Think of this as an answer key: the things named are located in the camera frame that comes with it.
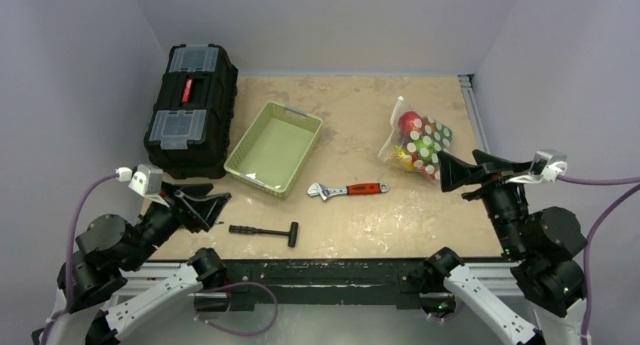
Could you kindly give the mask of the clear zip top bag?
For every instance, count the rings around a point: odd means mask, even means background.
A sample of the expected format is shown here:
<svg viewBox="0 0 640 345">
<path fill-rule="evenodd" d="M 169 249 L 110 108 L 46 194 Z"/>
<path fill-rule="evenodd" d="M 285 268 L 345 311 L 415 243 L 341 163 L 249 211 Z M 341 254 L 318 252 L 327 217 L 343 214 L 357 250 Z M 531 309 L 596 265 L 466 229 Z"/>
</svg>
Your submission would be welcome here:
<svg viewBox="0 0 640 345">
<path fill-rule="evenodd" d="M 449 152 L 454 141 L 454 132 L 433 116 L 421 115 L 422 132 L 403 134 L 398 128 L 399 117 L 407 111 L 416 111 L 402 96 L 397 98 L 389 120 L 391 133 L 378 152 L 382 162 L 402 168 L 406 171 L 418 172 L 431 180 L 439 180 L 439 163 L 437 154 Z"/>
</svg>

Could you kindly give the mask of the red tomato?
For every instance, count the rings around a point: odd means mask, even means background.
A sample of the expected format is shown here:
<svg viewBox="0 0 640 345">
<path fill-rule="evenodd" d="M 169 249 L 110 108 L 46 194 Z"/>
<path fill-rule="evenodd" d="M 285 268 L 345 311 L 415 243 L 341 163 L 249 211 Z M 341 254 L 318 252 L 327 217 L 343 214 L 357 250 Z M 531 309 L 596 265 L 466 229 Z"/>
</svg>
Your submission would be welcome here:
<svg viewBox="0 0 640 345">
<path fill-rule="evenodd" d="M 413 131 L 417 131 L 420 134 L 422 127 L 422 118 L 415 111 L 404 112 L 398 119 L 398 128 L 405 135 L 409 135 Z"/>
</svg>

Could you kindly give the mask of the pale green perforated basket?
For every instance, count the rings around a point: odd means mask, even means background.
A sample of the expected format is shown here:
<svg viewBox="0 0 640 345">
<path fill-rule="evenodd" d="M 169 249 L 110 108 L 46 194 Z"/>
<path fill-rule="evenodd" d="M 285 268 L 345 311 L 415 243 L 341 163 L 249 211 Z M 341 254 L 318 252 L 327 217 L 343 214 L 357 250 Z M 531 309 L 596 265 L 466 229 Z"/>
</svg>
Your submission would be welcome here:
<svg viewBox="0 0 640 345">
<path fill-rule="evenodd" d="M 269 101 L 228 155 L 224 169 L 244 184 L 285 199 L 322 126 L 323 119 L 310 112 Z"/>
</svg>

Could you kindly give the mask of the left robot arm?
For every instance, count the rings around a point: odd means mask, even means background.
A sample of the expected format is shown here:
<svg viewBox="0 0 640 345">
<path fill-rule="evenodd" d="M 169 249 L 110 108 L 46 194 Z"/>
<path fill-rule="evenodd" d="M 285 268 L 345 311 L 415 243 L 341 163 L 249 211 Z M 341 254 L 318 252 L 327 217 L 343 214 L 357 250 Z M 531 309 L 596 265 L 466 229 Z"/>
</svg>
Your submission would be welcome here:
<svg viewBox="0 0 640 345">
<path fill-rule="evenodd" d="M 230 202 L 230 193 L 213 185 L 163 183 L 136 223 L 117 214 L 92 220 L 74 241 L 57 278 L 63 304 L 40 331 L 35 344 L 120 344 L 138 325 L 166 310 L 175 300 L 200 290 L 216 291 L 226 280 L 226 266 L 213 248 L 200 248 L 171 276 L 118 306 L 103 305 L 180 228 L 208 232 Z"/>
</svg>

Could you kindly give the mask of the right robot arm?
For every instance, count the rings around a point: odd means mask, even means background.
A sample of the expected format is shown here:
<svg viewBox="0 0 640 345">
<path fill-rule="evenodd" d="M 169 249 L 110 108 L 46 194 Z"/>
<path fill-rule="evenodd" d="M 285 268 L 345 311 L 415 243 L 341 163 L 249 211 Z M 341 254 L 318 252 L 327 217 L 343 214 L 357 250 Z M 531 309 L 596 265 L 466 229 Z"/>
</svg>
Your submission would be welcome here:
<svg viewBox="0 0 640 345">
<path fill-rule="evenodd" d="M 504 344 L 588 344 L 583 327 L 588 306 L 585 272 L 576 256 L 587 246 L 576 215 L 557 206 L 530 212 L 528 184 L 552 183 L 568 167 L 553 149 L 536 152 L 529 162 L 512 162 L 474 150 L 467 163 L 448 152 L 438 154 L 443 192 L 474 186 L 467 201 L 483 203 L 510 270 L 536 317 L 530 323 L 486 288 L 461 257 L 442 248 L 428 257 L 421 276 L 424 293 L 446 291 L 478 315 Z"/>
</svg>

